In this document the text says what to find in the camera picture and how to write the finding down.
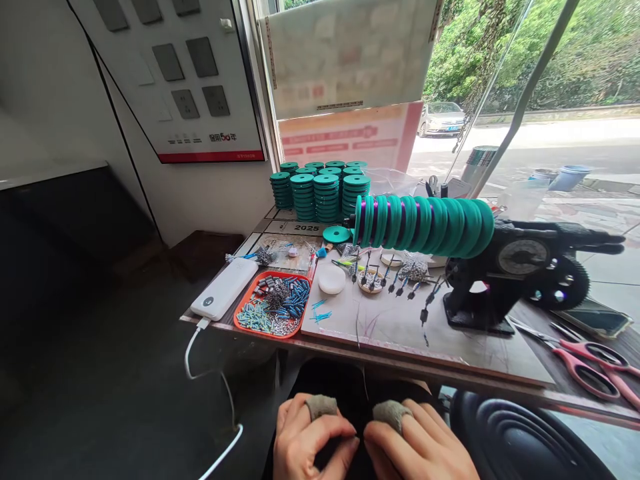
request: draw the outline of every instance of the black pants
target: black pants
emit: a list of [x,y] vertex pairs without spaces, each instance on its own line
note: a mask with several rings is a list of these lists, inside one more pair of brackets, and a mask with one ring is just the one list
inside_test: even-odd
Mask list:
[[[296,393],[322,394],[334,397],[340,412],[353,424],[360,438],[362,438],[365,426],[373,419],[371,414],[373,406],[380,402],[386,400],[402,402],[406,399],[412,399],[418,403],[432,403],[431,395],[424,388],[402,380],[378,381],[366,375],[365,390],[365,381],[360,368],[325,359],[312,359],[300,368],[300,373],[289,398],[293,398]],[[340,441],[341,439],[339,438],[330,440],[318,453],[315,465],[320,470],[326,466]],[[263,480],[273,478],[274,442],[275,433],[271,440],[271,448],[265,464]],[[364,442],[360,442],[360,446],[358,446],[358,451],[353,458],[347,478],[375,478],[373,465]]]

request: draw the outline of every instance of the green foliage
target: green foliage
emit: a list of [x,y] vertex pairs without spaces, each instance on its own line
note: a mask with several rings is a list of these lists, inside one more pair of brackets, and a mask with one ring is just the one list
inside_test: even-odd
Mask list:
[[[458,10],[434,48],[423,94],[428,100],[463,103],[481,81],[482,62],[490,56],[486,46],[478,49],[476,45],[486,35],[483,9],[498,0],[447,0],[452,1],[457,2]],[[492,63],[504,50],[524,4],[523,0],[507,1]],[[534,1],[507,52],[484,112],[513,111],[563,5],[564,0]],[[640,102],[639,25],[638,2],[582,0],[529,109]]]
[[301,5],[306,5],[314,1],[315,0],[285,0],[285,10],[300,7]]

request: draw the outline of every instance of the white power bank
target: white power bank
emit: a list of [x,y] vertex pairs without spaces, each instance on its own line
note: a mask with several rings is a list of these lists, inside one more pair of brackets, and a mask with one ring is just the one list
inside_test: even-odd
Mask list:
[[219,321],[257,271],[258,264],[254,260],[232,260],[194,300],[191,310],[212,321]]

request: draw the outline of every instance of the orange tray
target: orange tray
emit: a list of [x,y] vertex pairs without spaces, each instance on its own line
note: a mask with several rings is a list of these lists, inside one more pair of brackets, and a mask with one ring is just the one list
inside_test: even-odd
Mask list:
[[284,273],[284,272],[276,272],[276,271],[262,272],[260,275],[258,275],[256,278],[253,279],[253,281],[249,284],[249,287],[247,288],[245,294],[240,299],[240,304],[238,304],[238,308],[236,308],[235,312],[233,312],[233,324],[237,328],[239,328],[240,330],[256,333],[258,335],[264,335],[265,337],[272,337],[272,338],[277,338],[277,339],[284,339],[284,338],[292,337],[296,333],[298,333],[298,330],[300,330],[300,327],[302,327],[302,319],[305,317],[305,313],[307,311],[307,305],[309,303],[309,299],[307,299],[307,302],[305,303],[305,309],[302,312],[302,317],[300,317],[300,323],[298,323],[298,326],[296,327],[296,329],[293,332],[291,332],[290,334],[288,334],[288,335],[282,335],[282,336],[273,335],[271,333],[266,333],[266,332],[261,332],[261,331],[258,331],[258,330],[248,329],[248,328],[245,328],[242,325],[240,325],[240,322],[238,322],[238,313],[242,312],[242,309],[245,307],[245,305],[248,302],[251,301],[251,296],[253,295],[253,291],[258,286],[258,283],[260,282],[260,280],[265,279],[268,276],[272,276],[273,278],[279,277],[279,278],[282,278],[282,279],[291,278],[291,277],[294,277],[294,278],[297,278],[297,279],[304,279],[304,280],[309,282],[309,288],[311,288],[311,280],[309,280],[304,275],[296,275],[295,273]]

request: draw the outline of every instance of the silver car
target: silver car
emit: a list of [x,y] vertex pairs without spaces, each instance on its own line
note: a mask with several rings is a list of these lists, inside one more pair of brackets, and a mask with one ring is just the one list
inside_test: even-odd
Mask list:
[[455,137],[465,122],[465,112],[454,102],[430,102],[422,107],[418,122],[420,138],[430,135]]

